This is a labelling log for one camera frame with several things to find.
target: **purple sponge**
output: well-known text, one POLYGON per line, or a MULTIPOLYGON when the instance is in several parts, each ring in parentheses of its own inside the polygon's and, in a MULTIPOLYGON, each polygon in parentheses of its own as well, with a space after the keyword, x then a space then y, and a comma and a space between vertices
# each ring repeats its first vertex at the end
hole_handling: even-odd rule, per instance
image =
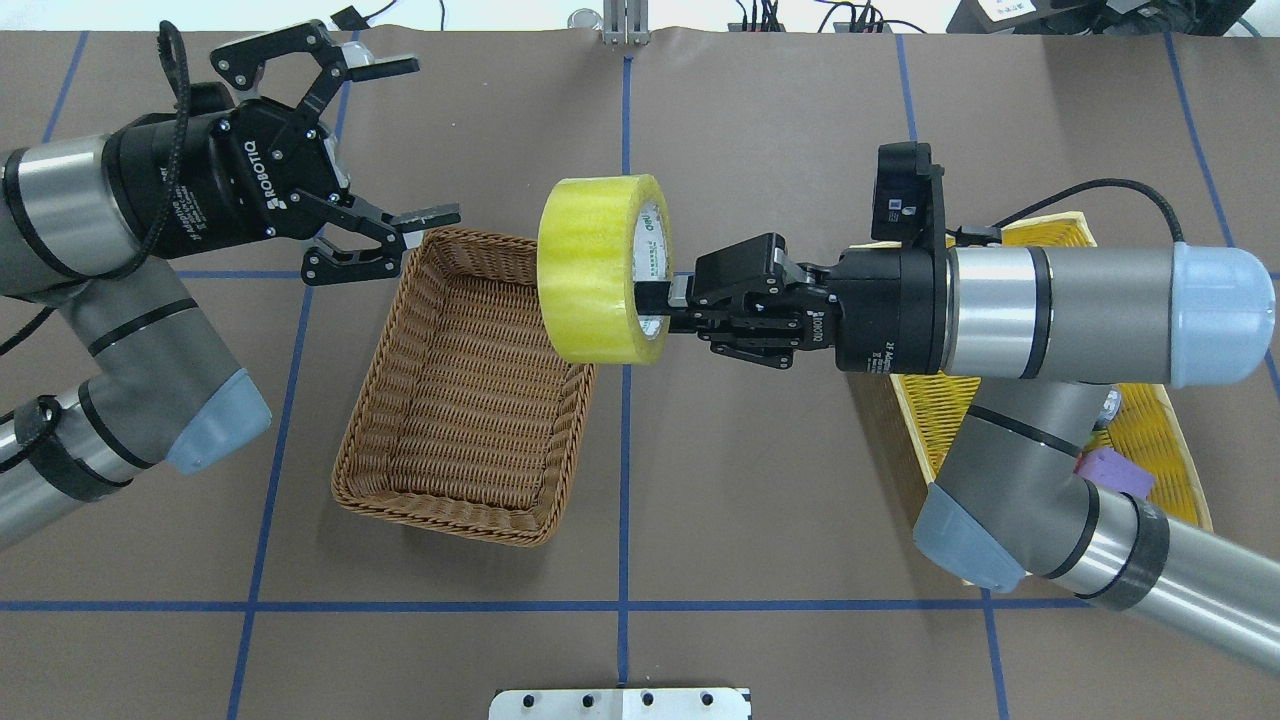
POLYGON ((1146 498, 1156 486, 1155 475, 1110 447, 1100 447, 1087 454, 1075 469, 1075 474, 1105 488, 1142 498, 1146 498))

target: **packing tape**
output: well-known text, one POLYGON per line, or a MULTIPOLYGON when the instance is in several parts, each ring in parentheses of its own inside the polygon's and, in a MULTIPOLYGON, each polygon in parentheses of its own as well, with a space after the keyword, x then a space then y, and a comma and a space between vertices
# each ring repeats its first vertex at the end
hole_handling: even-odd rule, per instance
POLYGON ((667 318, 636 313, 636 281, 671 281, 671 223, 653 176, 564 179, 538 228, 538 300, 570 363, 650 364, 667 318))

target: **white metal plate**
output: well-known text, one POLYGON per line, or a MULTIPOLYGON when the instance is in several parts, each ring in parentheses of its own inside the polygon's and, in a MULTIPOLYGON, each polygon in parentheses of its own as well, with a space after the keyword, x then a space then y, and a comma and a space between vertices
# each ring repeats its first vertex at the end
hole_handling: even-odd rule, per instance
POLYGON ((750 720, 745 688, 504 691, 489 720, 750 720))

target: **tape label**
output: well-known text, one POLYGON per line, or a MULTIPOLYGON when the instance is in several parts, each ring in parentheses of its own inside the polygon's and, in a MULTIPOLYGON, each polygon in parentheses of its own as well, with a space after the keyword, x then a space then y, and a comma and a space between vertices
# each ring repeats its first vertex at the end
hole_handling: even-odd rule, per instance
MULTIPOLYGON (((667 232, 662 227, 662 211, 657 202, 645 202, 636 217, 635 241, 631 243, 631 279, 667 279, 667 232)), ((662 315, 640 315, 640 332, 657 340, 662 331, 662 315)))

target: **black ring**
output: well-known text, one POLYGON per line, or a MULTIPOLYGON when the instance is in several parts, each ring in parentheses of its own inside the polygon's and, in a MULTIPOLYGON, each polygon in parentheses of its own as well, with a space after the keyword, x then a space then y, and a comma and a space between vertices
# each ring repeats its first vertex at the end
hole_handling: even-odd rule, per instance
POLYGON ((1053 314, 1053 283, 1048 269, 1048 255, 1043 247, 1028 247, 1032 255, 1032 268, 1036 269, 1036 325, 1032 329, 1032 352, 1027 356, 1027 366, 1020 379, 1030 379, 1039 374, 1048 351, 1048 325, 1053 314))
POLYGON ((155 462, 147 462, 146 460, 129 452, 129 448, 124 447, 120 438, 115 437, 115 433, 106 427, 106 423, 102 421, 102 416, 97 413, 97 407, 93 406, 93 398, 88 395, 88 380, 81 383, 77 395, 79 396, 81 409, 84 411, 84 418, 88 420, 88 424, 97 430, 97 437, 102 438, 102 442, 111 448, 111 452, 115 452, 122 460, 140 470, 146 470, 147 468, 155 465, 155 462))
POLYGON ((1098 515, 1101 514, 1102 502, 1098 498, 1098 486, 1084 480, 1085 487, 1089 488, 1089 515, 1084 519, 1084 530, 1080 532, 1080 539, 1075 541, 1075 547, 1071 548, 1071 555, 1066 556, 1052 573, 1043 575, 1046 580, 1052 580, 1061 578, 1068 570, 1075 568, 1075 564, 1084 557, 1084 551, 1089 548, 1089 541, 1093 539, 1093 530, 1098 528, 1098 515))
POLYGON ((36 254, 46 265, 54 269, 54 272, 67 275, 68 278, 84 279, 86 275, 77 273, 76 270, 68 268, 61 260, 54 255, 54 251, 45 245, 45 241, 40 240, 40 233, 36 232, 36 225, 31 222, 31 215, 27 214, 27 206, 22 201, 22 188, 18 184, 18 167, 22 164, 22 158, 26 155, 29 147, 19 147, 9 154, 9 159, 4 164, 4 201, 9 205, 9 214, 13 215, 13 224, 18 225, 18 232, 22 233, 22 238, 27 241, 31 251, 36 254))
POLYGON ((1098 607, 1117 611, 1129 610, 1147 597, 1169 561, 1169 516, 1146 500, 1137 500, 1129 493, 1120 495, 1128 497, 1138 512, 1133 550, 1107 587, 1093 594, 1075 596, 1098 607))
POLYGON ((97 357, 99 352, 102 352, 111 345, 120 342, 122 340, 141 331, 142 328, 152 323, 157 323, 168 318, 169 315, 177 315, 183 310, 191 310, 192 307, 196 307, 196 301, 189 297, 184 297, 182 300, 174 300, 168 305, 161 305, 160 307, 156 307, 150 313, 143 313, 142 315, 133 318, 128 323, 124 323, 123 325, 105 333, 102 337, 91 342, 88 345, 88 354, 97 357))
POLYGON ((995 410, 988 410, 987 407, 982 407, 979 405, 970 405, 968 414, 978 418, 979 420, 986 420, 992 425, 998 425, 1006 430, 1018 433, 1024 438, 1038 442, 1046 447, 1052 447, 1053 450, 1070 455, 1071 457, 1079 457, 1080 452, 1083 452, 1083 448, 1078 445, 1071 445, 1055 434, 1046 433, 1039 428, 1028 425, 1021 420, 1015 420, 1002 413, 996 413, 995 410))

